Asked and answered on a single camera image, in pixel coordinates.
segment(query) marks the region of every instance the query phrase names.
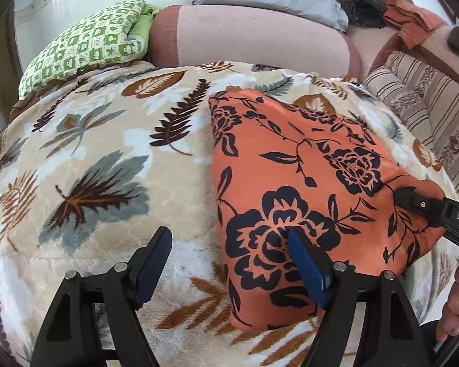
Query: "fern print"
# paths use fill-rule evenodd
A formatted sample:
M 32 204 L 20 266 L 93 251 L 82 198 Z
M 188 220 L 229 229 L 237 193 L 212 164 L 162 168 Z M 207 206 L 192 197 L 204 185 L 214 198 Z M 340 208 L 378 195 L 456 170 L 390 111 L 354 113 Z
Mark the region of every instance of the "fern print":
M 36 132 L 36 131 L 39 131 L 39 132 L 43 132 L 43 127 L 48 124 L 51 119 L 54 117 L 54 114 L 56 112 L 56 108 L 58 107 L 58 105 L 63 102 L 64 98 L 60 98 L 57 100 L 57 102 L 52 105 L 49 109 L 47 109 L 44 114 L 42 116 L 40 116 L 38 118 L 38 121 L 34 124 L 34 129 L 32 130 L 32 132 Z
M 219 62 L 205 63 L 204 65 L 199 65 L 197 67 L 201 68 L 202 70 L 206 70 L 209 73 L 219 73 L 224 70 L 230 70 L 231 72 L 237 73 L 233 69 L 231 69 L 233 66 L 234 65 L 232 63 L 219 61 Z
M 309 351 L 311 342 L 318 332 L 323 318 L 323 312 L 317 312 L 315 317 L 310 318 L 306 325 L 309 326 L 304 332 L 292 335 L 292 331 L 300 324 L 297 323 L 286 327 L 280 327 L 271 331 L 242 332 L 228 323 L 231 314 L 231 304 L 226 293 L 225 284 L 227 274 L 223 265 L 212 263 L 215 282 L 210 282 L 199 277 L 191 277 L 192 286 L 205 294 L 204 298 L 193 303 L 182 305 L 180 308 L 167 315 L 156 327 L 157 330 L 171 330 L 184 326 L 187 330 L 201 328 L 206 333 L 212 333 L 219 337 L 226 334 L 235 334 L 230 346 L 239 343 L 253 342 L 248 355 L 264 356 L 260 362 L 261 367 L 283 366 L 299 367 Z M 344 357 L 354 356 L 355 353 L 346 353 Z
M 122 74 L 120 76 L 113 77 L 111 79 L 100 80 L 100 81 L 97 81 L 97 82 L 93 83 L 92 86 L 89 89 L 87 89 L 86 91 L 77 91 L 77 92 L 86 92 L 87 95 L 91 95 L 94 92 L 96 92 L 96 91 L 98 91 L 98 90 L 100 90 L 100 89 L 102 89 L 104 87 L 107 87 L 108 85 L 122 84 L 122 83 L 125 83 L 126 81 L 135 79 L 136 77 L 140 77 L 143 74 L 155 72 L 157 70 L 160 70 L 160 69 L 158 67 L 150 67 L 148 69 L 141 70 L 139 72 L 130 73 L 130 74 Z
M 3 208 L 3 229 L 0 231 L 0 241 L 6 237 L 14 251 L 17 251 L 17 247 L 9 238 L 9 234 L 31 209 L 31 203 L 35 199 L 35 191 L 38 188 L 35 184 L 36 179 L 35 171 L 26 172 L 21 177 L 17 177 L 13 183 L 9 183 L 8 190 L 0 196 L 0 205 Z
M 196 89 L 186 96 L 183 102 L 177 102 L 177 107 L 172 108 L 172 113 L 165 113 L 165 118 L 160 120 L 162 126 L 156 127 L 156 133 L 151 135 L 155 141 L 151 142 L 150 145 L 168 145 L 180 154 L 191 156 L 192 154 L 175 148 L 172 143 L 186 137 L 190 133 L 190 117 L 199 107 L 210 86 L 211 82 L 199 79 Z
M 329 91 L 331 91 L 332 93 L 334 93 L 335 95 L 337 95 L 339 98 L 341 98 L 342 100 L 346 100 L 349 93 L 347 91 L 345 91 L 344 89 L 342 89 L 341 87 L 339 87 L 338 85 L 326 80 L 326 79 L 322 79 L 320 77 L 313 77 L 311 79 L 311 84 L 313 85 L 317 85 L 318 87 L 322 87 L 322 88 L 325 88 L 325 89 L 328 89 Z
M 402 144 L 404 138 L 400 125 L 389 114 L 386 113 L 386 116 L 388 117 L 389 124 L 384 127 L 384 132 L 388 138 L 396 143 Z
M 284 77 L 282 80 L 267 85 L 256 85 L 255 89 L 268 96 L 281 96 L 286 94 L 294 84 L 292 77 Z
M 2 347 L 5 355 L 9 358 L 14 366 L 20 367 L 20 364 L 17 362 L 15 356 L 12 354 L 10 349 L 10 343 L 7 339 L 7 333 L 3 327 L 2 321 L 2 303 L 0 301 L 0 346 Z
M 85 85 L 87 83 L 87 80 L 79 80 L 76 86 L 66 95 L 64 95 L 62 98 L 58 99 L 54 105 L 52 105 L 49 109 L 47 109 L 42 116 L 39 117 L 37 122 L 33 125 L 34 129 L 32 132 L 43 132 L 42 129 L 43 127 L 48 124 L 51 119 L 54 117 L 56 113 L 56 108 L 58 105 L 65 100 L 65 98 L 71 93 L 74 92 L 75 90 L 79 89 L 81 86 Z

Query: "orange pillow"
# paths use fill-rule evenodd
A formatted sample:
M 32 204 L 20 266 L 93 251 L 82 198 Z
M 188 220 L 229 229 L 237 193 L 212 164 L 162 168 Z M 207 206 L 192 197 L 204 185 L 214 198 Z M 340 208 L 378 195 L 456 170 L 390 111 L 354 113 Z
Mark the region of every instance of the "orange pillow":
M 395 206 L 398 187 L 442 198 L 358 121 L 229 88 L 209 99 L 230 322 L 250 331 L 317 312 L 287 251 L 291 228 L 360 273 L 396 274 L 444 233 Z

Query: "plush blanket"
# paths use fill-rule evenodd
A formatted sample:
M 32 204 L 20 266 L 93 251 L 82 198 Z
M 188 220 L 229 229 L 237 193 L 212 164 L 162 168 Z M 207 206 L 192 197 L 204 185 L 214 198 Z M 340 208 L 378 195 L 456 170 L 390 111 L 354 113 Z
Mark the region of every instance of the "plush blanket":
M 83 74 L 11 123 L 0 151 L 0 344 L 27 366 L 68 269 L 82 276 L 127 261 L 167 226 L 174 245 L 152 301 L 138 313 L 161 365 L 300 365 L 321 317 L 268 332 L 228 323 L 216 234 L 208 99 L 228 86 L 362 120 L 418 179 L 456 198 L 442 164 L 353 79 L 215 62 L 156 69 L 146 62 Z M 441 239 L 406 273 L 420 321 L 448 283 L 458 249 Z M 358 306 L 343 365 L 361 332 Z M 98 310 L 104 347 L 106 316 Z

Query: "striped fabric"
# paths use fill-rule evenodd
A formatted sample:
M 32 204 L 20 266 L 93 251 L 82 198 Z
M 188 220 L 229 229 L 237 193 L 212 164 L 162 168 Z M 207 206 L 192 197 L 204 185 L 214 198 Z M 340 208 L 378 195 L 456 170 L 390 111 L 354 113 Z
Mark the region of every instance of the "striped fabric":
M 400 51 L 364 84 L 440 157 L 459 194 L 459 84 Z

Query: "black flower pattern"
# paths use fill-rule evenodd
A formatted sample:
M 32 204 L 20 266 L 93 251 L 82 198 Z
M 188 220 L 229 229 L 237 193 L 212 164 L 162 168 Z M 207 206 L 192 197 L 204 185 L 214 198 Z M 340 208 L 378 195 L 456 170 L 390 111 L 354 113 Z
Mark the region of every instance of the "black flower pattern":
M 236 137 L 230 131 L 234 126 L 241 124 L 241 116 L 236 114 L 236 109 L 233 106 L 213 105 L 211 117 L 214 147 L 221 142 L 221 148 L 225 155 L 238 157 L 238 149 L 235 146 Z
M 241 287 L 273 290 L 282 276 L 289 282 L 300 281 L 299 273 L 287 251 L 290 229 L 316 238 L 326 251 L 340 244 L 335 222 L 309 210 L 308 203 L 291 186 L 268 191 L 262 197 L 261 210 L 236 214 L 226 226 L 226 253 L 238 258 L 235 273 Z
M 265 120 L 267 119 L 267 116 L 261 113 L 256 113 L 252 110 L 247 111 L 243 117 L 249 118 L 249 119 L 254 119 L 254 120 Z
M 335 168 L 338 180 L 349 193 L 356 195 L 364 192 L 369 197 L 382 188 L 380 155 L 364 148 L 337 149 L 333 154 L 324 156 Z
M 338 117 L 335 114 L 328 114 L 318 110 L 310 110 L 305 107 L 299 107 L 299 112 L 303 118 L 311 121 L 318 121 L 321 124 L 333 125 L 338 120 Z

